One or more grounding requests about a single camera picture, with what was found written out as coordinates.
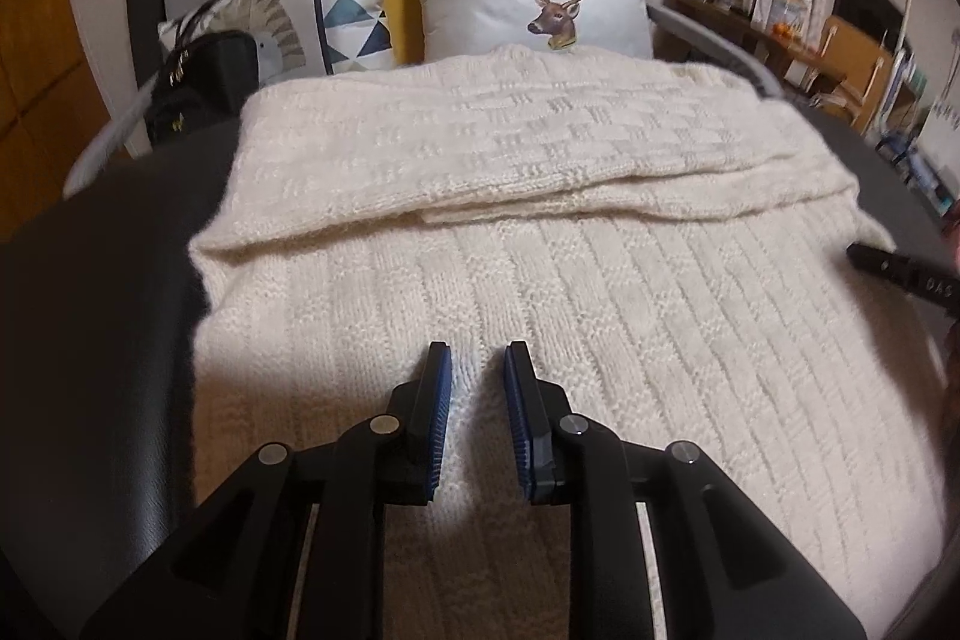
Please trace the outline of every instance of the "triangle pattern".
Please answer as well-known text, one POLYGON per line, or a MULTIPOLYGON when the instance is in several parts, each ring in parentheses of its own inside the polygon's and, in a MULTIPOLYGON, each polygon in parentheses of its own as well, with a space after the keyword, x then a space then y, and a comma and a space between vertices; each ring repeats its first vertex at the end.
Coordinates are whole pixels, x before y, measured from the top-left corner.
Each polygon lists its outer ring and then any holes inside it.
POLYGON ((336 28, 337 25, 349 25, 350 23, 359 23, 360 20, 369 20, 366 9, 354 0, 337 0, 336 4, 330 8, 330 11, 323 17, 323 26, 325 28, 336 28))
POLYGON ((368 71, 389 71, 397 66, 392 49, 383 49, 373 55, 357 56, 356 61, 368 71))
POLYGON ((332 66, 334 63, 340 63, 341 61, 349 61, 349 58, 347 58, 347 57, 346 57, 342 52, 340 52, 338 49, 333 49, 333 47, 328 46, 328 47, 326 48, 326 52, 328 53, 328 55, 329 55, 329 57, 330 57, 330 65, 331 65, 331 66, 332 66))
POLYGON ((362 66, 361 64, 357 63, 356 61, 352 61, 352 60, 342 61, 341 63, 337 63, 333 67, 334 74, 343 74, 343 73, 346 73, 347 71, 368 71, 368 69, 362 66))
POLYGON ((375 25, 374 20, 364 20, 362 23, 328 28, 326 30, 326 42, 330 47, 342 52, 347 58, 355 58, 363 45, 366 44, 375 25))
POLYGON ((383 49, 390 49, 390 31, 387 30, 386 25, 383 25, 383 23, 378 20, 373 30, 371 30, 370 36, 367 37, 366 43, 364 43, 363 47, 360 47, 360 52, 357 53, 357 57, 370 55, 373 52, 380 52, 383 49))

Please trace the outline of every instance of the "wooden chair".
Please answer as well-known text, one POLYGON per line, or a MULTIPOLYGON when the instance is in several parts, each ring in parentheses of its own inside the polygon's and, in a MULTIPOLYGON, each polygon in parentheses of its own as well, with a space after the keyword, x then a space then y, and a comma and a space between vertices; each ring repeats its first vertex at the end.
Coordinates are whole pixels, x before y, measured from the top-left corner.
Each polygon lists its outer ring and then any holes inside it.
POLYGON ((890 79, 893 55, 859 28, 838 17, 827 18, 820 39, 820 57, 847 78, 831 92, 820 92, 818 71, 810 68, 803 91, 814 106, 846 119, 861 134, 880 105, 890 79))

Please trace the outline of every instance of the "metal screw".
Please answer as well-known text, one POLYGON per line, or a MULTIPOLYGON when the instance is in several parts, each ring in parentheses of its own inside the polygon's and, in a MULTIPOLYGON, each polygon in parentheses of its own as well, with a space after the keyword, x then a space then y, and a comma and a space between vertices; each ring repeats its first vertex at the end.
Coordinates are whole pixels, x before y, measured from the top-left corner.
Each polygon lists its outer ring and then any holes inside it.
POLYGON ((393 434, 397 429, 400 429, 400 421, 392 415, 377 415, 370 422, 373 434, 393 434))
POLYGON ((264 445, 260 448, 260 453, 257 454, 257 458, 260 459, 261 464, 272 467, 274 464, 280 464, 287 458, 287 449, 280 445, 280 442, 271 442, 269 445, 264 445))
POLYGON ((679 442, 674 442, 673 445, 670 446, 670 455, 677 461, 692 464, 700 457, 700 448, 692 442, 687 442, 685 439, 682 439, 679 442))
POLYGON ((583 415, 565 415, 560 418, 560 429, 567 434, 584 434, 589 428, 589 421, 583 415))

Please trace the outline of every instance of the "pillow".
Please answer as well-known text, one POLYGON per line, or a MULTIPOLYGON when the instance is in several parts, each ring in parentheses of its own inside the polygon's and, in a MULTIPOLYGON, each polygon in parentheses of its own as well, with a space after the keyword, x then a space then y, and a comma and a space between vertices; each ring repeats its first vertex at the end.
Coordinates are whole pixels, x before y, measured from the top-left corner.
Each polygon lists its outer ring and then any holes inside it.
POLYGON ((652 57, 644 0, 421 0, 427 61, 481 55, 500 44, 573 44, 652 57))
MULTIPOLYGON (((193 15, 160 24, 168 52, 193 15)), ((383 0, 219 0, 188 40, 224 30, 248 31, 256 39, 261 85, 394 67, 383 0)))

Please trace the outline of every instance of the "white knitted blanket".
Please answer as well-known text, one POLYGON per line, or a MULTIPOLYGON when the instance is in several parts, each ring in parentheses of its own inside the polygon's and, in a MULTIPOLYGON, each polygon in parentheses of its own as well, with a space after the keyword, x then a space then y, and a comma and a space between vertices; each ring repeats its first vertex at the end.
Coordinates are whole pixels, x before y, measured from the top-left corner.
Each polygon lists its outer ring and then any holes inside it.
POLYGON ((521 501, 500 385, 525 339, 574 410, 698 442, 879 637, 941 549, 940 378, 855 239, 888 242, 856 180, 713 68, 506 47, 270 88, 191 247, 198 499, 379 413, 445 340, 443 477, 388 509, 387 637, 565 637, 568 514, 521 501))

